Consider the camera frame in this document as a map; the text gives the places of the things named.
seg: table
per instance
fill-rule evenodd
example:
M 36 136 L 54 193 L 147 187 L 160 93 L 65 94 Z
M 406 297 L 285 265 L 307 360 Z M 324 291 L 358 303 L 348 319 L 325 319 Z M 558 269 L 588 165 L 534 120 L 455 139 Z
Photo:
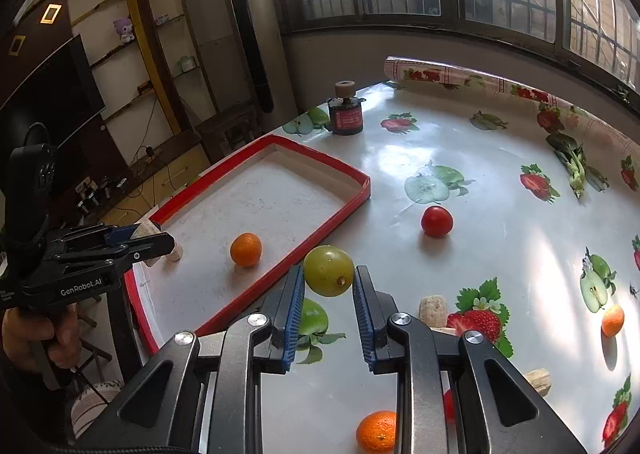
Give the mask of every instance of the table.
M 633 168 L 636 147 L 598 140 L 600 132 L 589 127 L 605 126 L 578 108 L 561 112 L 567 132 L 584 141 L 589 164 L 608 178 L 608 188 L 588 185 L 578 201 L 564 166 L 545 142 L 545 117 L 536 115 L 555 105 L 529 104 L 517 91 L 492 96 L 438 83 L 378 84 L 359 95 L 366 102 L 365 128 L 358 135 L 273 132 L 371 177 L 370 200 L 325 243 L 366 265 L 376 289 L 390 293 L 399 310 L 416 315 L 421 297 L 430 294 L 444 296 L 449 312 L 458 310 L 458 297 L 462 309 L 497 301 L 492 307 L 501 318 L 509 315 L 500 350 L 513 354 L 510 359 L 522 373 L 548 369 L 553 386 L 546 401 L 588 452 L 602 450 L 602 429 L 616 392 L 617 398 L 633 393 L 640 382 L 638 303 L 629 291 L 630 284 L 640 284 L 631 243 L 640 231 L 640 198 L 628 175 L 621 174 L 619 155 L 628 152 Z M 574 115 L 584 118 L 575 126 Z M 449 168 L 434 172 L 438 166 Z M 538 167 L 551 189 L 536 190 L 523 179 Z M 437 185 L 408 193 L 406 180 L 417 175 L 446 177 L 446 196 Z M 425 236 L 420 217 L 427 204 L 409 195 L 446 207 L 454 217 L 451 234 Z M 622 306 L 626 322 L 614 339 L 601 336 L 603 311 L 590 312 L 580 293 L 586 247 L 617 271 L 617 291 L 609 290 L 605 307 Z M 472 291 L 461 293 L 464 289 Z M 486 301 L 475 296 L 483 293 Z M 322 345 L 319 362 L 295 363 L 286 376 L 263 377 L 264 452 L 355 453 L 360 420 L 376 410 L 395 410 L 396 377 L 369 373 L 350 291 L 327 299 L 307 289 L 305 296 L 324 307 L 328 332 L 346 338 Z M 305 355 L 298 352 L 296 362 Z M 630 389 L 620 392 L 627 378 Z M 631 400 L 629 419 L 637 409 Z M 449 437 L 455 452 L 452 431 Z

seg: tomato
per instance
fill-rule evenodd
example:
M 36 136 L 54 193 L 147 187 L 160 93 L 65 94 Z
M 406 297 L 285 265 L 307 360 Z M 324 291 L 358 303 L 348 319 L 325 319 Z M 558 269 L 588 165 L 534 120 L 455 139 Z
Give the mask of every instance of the tomato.
M 420 221 L 424 233 L 431 237 L 447 235 L 453 228 L 453 217 L 442 207 L 429 207 Z

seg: tangerine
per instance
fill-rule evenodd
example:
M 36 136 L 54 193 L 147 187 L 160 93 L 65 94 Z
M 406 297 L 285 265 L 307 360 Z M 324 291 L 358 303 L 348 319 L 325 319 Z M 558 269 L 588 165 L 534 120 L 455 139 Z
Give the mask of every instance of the tangerine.
M 260 238 L 254 233 L 242 233 L 231 243 L 231 259 L 238 265 L 249 267 L 257 264 L 262 253 Z
M 356 440 L 366 452 L 391 452 L 396 443 L 396 413 L 379 410 L 369 414 L 358 425 Z
M 602 332 L 606 337 L 614 337 L 620 333 L 622 325 L 625 323 L 625 312 L 622 307 L 611 306 L 602 316 Z

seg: strawberry print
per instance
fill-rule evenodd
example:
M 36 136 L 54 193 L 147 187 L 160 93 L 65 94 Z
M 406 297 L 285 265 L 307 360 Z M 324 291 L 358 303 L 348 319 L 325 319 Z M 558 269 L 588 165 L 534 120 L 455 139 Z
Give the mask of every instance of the strawberry print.
M 640 239 L 636 234 L 636 238 L 631 241 L 631 245 L 634 247 L 634 260 L 636 261 L 636 266 L 640 269 Z
M 560 194 L 551 186 L 551 180 L 542 173 L 540 167 L 535 163 L 520 167 L 520 183 L 531 193 L 542 201 L 554 202 L 554 198 L 559 198 Z
M 549 103 L 549 95 L 542 90 L 531 89 L 531 94 L 536 99 L 536 101 L 543 101 L 544 103 Z
M 634 169 L 634 164 L 631 161 L 631 154 L 620 161 L 620 165 L 622 166 L 622 171 L 620 172 L 622 180 L 633 192 L 636 192 L 638 190 L 638 182 L 636 181 L 636 169 Z
M 527 100 L 533 100 L 531 91 L 526 87 L 520 87 L 519 85 L 511 84 L 511 94 L 513 96 L 519 96 L 521 98 L 527 98 Z
M 480 331 L 507 358 L 513 347 L 505 334 L 509 310 L 500 302 L 498 278 L 485 280 L 479 288 L 463 288 L 456 302 L 457 313 L 447 317 L 447 327 L 460 336 L 469 329 Z
M 580 121 L 580 118 L 578 117 L 577 114 L 570 114 L 564 120 L 564 125 L 568 129 L 575 129 L 576 127 L 578 127 L 578 122 L 579 121 Z
M 551 107 L 540 102 L 538 110 L 540 111 L 536 117 L 538 125 L 549 134 L 564 130 L 564 125 L 560 121 L 560 109 L 558 107 Z
M 629 405 L 631 404 L 631 375 L 626 377 L 625 383 L 613 398 L 613 410 L 607 416 L 602 430 L 604 447 L 610 446 L 618 438 L 628 423 Z
M 405 80 L 419 80 L 421 82 L 439 82 L 440 70 L 439 69 L 427 69 L 425 71 L 415 71 L 412 68 L 404 70 Z
M 416 122 L 417 119 L 411 116 L 410 112 L 403 112 L 402 114 L 389 114 L 387 119 L 380 122 L 380 127 L 396 134 L 407 134 L 410 130 L 420 130 L 415 124 Z

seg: human hand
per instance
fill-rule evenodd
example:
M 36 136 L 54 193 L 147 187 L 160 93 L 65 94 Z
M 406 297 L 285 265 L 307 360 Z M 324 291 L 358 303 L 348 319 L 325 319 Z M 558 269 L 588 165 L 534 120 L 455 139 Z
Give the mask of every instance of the human hand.
M 21 371 L 39 372 L 29 342 L 54 337 L 57 342 L 47 348 L 50 360 L 62 369 L 75 367 L 81 351 L 75 304 L 66 307 L 56 326 L 43 315 L 18 308 L 8 309 L 4 313 L 2 347 L 9 360 Z

